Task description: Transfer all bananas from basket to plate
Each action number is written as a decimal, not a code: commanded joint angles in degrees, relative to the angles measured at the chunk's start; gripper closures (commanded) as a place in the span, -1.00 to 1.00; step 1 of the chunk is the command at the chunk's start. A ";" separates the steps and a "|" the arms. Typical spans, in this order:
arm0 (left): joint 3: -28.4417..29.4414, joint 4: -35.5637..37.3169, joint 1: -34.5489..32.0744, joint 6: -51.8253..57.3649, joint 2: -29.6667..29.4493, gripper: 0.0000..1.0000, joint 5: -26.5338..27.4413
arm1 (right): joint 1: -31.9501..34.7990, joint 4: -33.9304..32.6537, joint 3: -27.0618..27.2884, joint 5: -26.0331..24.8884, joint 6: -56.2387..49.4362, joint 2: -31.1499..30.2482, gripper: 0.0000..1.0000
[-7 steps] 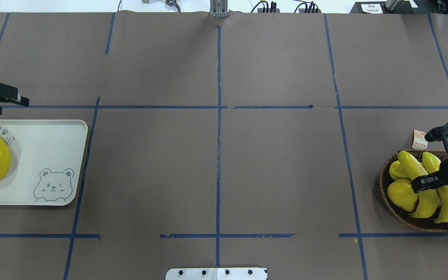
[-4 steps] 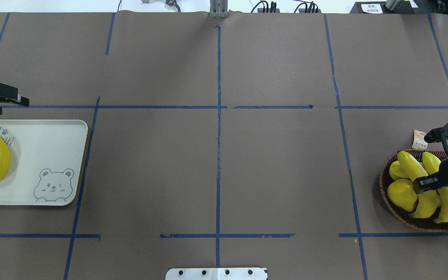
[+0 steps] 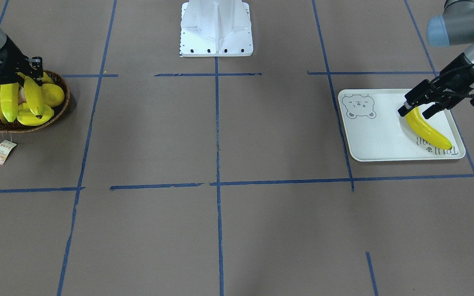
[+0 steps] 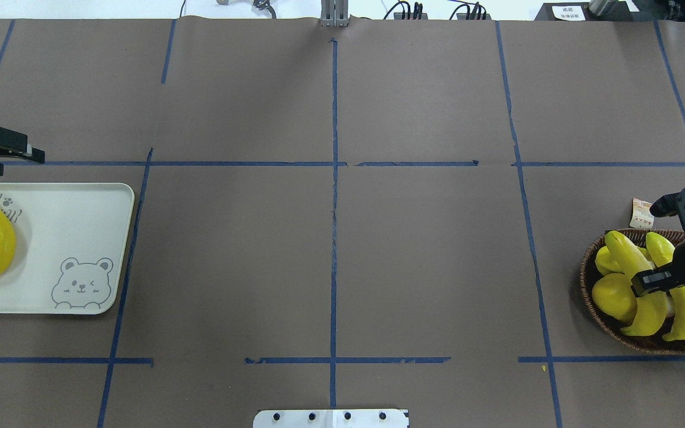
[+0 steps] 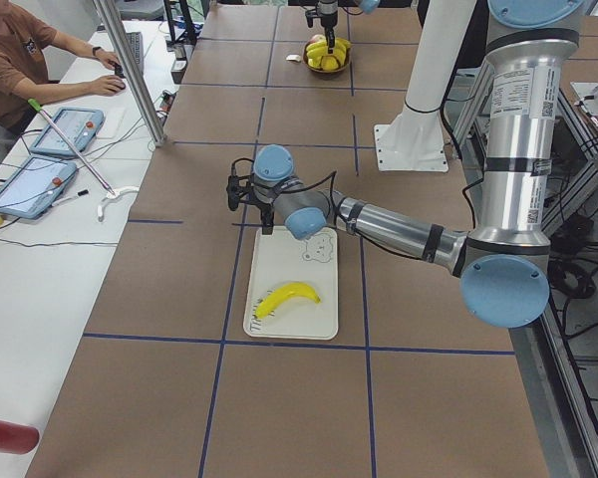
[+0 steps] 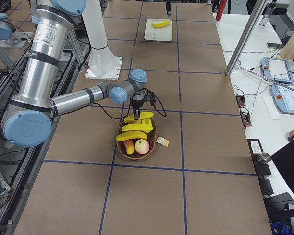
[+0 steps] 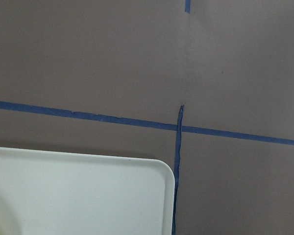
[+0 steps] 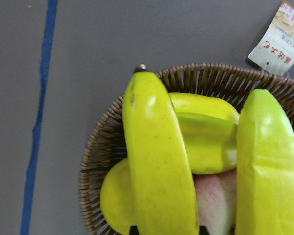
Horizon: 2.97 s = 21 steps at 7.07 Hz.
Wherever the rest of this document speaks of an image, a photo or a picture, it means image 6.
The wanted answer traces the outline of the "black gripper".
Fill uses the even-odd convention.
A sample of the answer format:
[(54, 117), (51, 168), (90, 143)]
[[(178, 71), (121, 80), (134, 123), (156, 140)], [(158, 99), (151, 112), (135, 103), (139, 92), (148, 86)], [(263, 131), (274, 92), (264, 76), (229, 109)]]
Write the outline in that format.
[(146, 91), (142, 90), (134, 94), (134, 96), (130, 99), (130, 105), (133, 107), (134, 120), (138, 120), (140, 118), (140, 108), (145, 102), (145, 94)]

